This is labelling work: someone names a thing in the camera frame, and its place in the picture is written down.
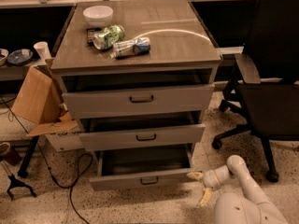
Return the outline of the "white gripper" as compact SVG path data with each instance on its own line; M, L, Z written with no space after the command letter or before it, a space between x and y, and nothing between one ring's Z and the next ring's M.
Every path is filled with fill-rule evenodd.
M203 196L199 204L204 207L212 196L212 190L220 189L232 178L232 175L228 167L223 165L220 168L206 171L204 174L202 172L190 172L187 173L187 177L197 181L203 180L205 188L203 188Z

